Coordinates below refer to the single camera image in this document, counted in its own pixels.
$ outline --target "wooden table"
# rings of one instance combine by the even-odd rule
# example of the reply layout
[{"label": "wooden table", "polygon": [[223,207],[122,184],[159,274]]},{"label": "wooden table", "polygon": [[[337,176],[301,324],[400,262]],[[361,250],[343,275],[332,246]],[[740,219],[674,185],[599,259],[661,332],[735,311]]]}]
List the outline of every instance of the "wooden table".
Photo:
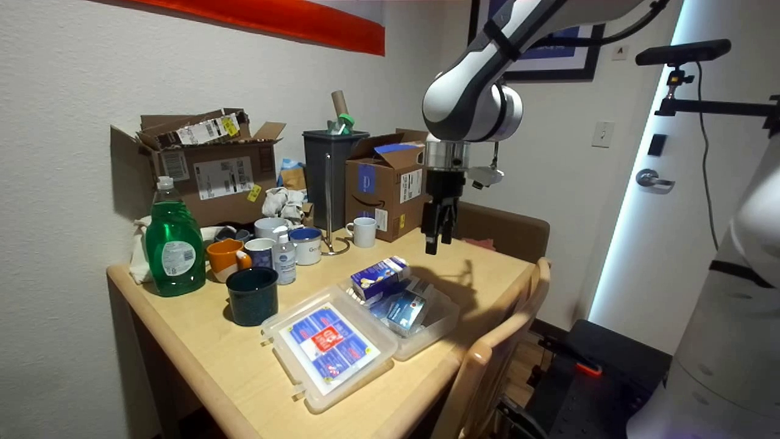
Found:
[{"label": "wooden table", "polygon": [[296,267],[296,281],[278,289],[279,311],[393,253],[407,259],[413,275],[449,292],[463,318],[445,339],[396,361],[321,414],[291,397],[295,387],[273,348],[260,343],[257,330],[223,318],[221,282],[159,298],[135,285],[127,267],[110,267],[107,275],[133,311],[138,330],[153,336],[227,437],[401,437],[445,391],[463,348],[497,323],[495,306],[504,292],[528,282],[534,263],[463,241],[441,245],[439,253],[428,257],[423,237],[408,232],[393,245],[351,246],[346,253],[321,257],[317,267]]}]

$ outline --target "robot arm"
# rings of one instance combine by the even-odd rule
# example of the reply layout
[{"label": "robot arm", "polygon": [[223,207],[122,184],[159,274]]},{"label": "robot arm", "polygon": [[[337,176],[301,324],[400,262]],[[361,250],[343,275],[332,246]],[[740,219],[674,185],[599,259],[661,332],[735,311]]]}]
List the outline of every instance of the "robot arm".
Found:
[{"label": "robot arm", "polygon": [[421,232],[426,252],[439,237],[450,239],[467,170],[469,142],[502,142],[521,120],[521,101],[497,86],[502,70],[550,31],[606,23],[627,14],[640,0],[507,0],[469,41],[467,52],[423,92],[421,115],[430,131],[426,142],[426,193]]}]

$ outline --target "white bottle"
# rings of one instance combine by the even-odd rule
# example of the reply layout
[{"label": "white bottle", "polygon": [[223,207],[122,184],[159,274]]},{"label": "white bottle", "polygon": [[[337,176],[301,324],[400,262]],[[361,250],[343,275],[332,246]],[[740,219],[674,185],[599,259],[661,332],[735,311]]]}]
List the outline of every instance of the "white bottle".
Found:
[{"label": "white bottle", "polygon": [[273,245],[273,270],[278,274],[278,285],[295,282],[295,246],[288,237],[278,237]]}]

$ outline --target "open cardboard box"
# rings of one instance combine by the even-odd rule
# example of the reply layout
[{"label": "open cardboard box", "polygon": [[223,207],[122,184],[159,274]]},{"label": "open cardboard box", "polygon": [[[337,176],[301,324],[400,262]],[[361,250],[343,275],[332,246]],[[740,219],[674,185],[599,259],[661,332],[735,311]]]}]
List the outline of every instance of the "open cardboard box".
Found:
[{"label": "open cardboard box", "polygon": [[346,162],[346,217],[374,217],[374,237],[394,241],[418,228],[423,193],[423,131],[371,137]]},{"label": "open cardboard box", "polygon": [[[223,112],[238,115],[240,126],[233,137],[198,147],[166,145],[177,126],[198,125]],[[199,228],[218,223],[245,225],[260,217],[263,193],[276,180],[273,145],[279,142],[282,129],[282,122],[263,122],[255,135],[249,135],[249,117],[240,111],[144,115],[135,142],[150,154],[155,176],[173,176],[177,193]]]}]

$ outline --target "bottle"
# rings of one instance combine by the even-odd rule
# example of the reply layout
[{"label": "bottle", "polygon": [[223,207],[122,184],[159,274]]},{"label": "bottle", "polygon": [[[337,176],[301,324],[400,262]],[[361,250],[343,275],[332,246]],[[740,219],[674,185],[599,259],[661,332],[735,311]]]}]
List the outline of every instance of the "bottle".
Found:
[{"label": "bottle", "polygon": [[278,274],[278,285],[295,282],[295,246],[284,237],[273,245],[273,270]]},{"label": "bottle", "polygon": [[146,230],[150,281],[162,298],[198,291],[205,282],[205,246],[199,228],[177,198],[170,176],[161,176]]}]

